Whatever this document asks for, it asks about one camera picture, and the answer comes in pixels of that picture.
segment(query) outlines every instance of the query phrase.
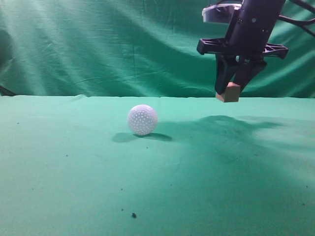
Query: robotic arm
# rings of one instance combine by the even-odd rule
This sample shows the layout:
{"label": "robotic arm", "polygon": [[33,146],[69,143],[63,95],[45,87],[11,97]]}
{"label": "robotic arm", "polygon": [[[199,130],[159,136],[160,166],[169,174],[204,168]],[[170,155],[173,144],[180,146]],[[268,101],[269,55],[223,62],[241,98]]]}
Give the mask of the robotic arm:
{"label": "robotic arm", "polygon": [[[296,21],[281,16],[285,0],[222,3],[225,1],[221,0],[202,11],[204,22],[229,24],[225,37],[200,39],[197,51],[201,55],[216,55],[216,97],[223,102],[237,102],[246,85],[266,68],[264,57],[284,59],[288,52],[288,48],[283,45],[268,43],[276,21],[282,20],[297,25],[315,36],[314,32],[305,27],[315,23],[315,18],[310,21]],[[315,8],[309,4],[301,0],[291,1],[315,13]]]}

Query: golf ball dimple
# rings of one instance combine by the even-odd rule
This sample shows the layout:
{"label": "golf ball dimple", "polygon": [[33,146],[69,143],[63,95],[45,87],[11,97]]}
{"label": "golf ball dimple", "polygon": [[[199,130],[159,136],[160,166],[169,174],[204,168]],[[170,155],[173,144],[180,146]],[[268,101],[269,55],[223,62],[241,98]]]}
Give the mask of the golf ball dimple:
{"label": "golf ball dimple", "polygon": [[141,104],[129,111],[127,120],[132,132],[138,135],[147,135],[155,129],[158,117],[152,107]]}

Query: green tabletop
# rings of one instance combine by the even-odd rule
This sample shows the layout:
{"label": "green tabletop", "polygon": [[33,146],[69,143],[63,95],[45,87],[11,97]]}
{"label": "green tabletop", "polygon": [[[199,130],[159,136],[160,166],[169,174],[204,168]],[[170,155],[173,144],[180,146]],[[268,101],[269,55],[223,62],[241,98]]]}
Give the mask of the green tabletop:
{"label": "green tabletop", "polygon": [[[138,104],[159,119],[145,137],[127,126]],[[0,107],[1,236],[315,235],[315,99],[16,96]]]}

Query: golf ball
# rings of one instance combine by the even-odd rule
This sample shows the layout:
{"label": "golf ball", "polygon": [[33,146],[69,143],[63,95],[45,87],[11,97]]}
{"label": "golf ball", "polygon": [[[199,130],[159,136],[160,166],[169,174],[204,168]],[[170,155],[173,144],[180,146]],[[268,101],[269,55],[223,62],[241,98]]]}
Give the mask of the golf ball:
{"label": "golf ball", "polygon": [[155,129],[158,117],[152,107],[141,104],[129,111],[127,120],[132,132],[138,135],[147,135]]}

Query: wooden block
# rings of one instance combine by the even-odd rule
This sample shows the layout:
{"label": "wooden block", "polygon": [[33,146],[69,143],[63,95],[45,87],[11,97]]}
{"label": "wooden block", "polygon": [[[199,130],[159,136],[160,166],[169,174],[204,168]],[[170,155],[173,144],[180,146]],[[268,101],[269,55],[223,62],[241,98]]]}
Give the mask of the wooden block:
{"label": "wooden block", "polygon": [[230,82],[228,83],[225,92],[221,95],[217,94],[216,98],[222,102],[238,102],[241,94],[241,86]]}

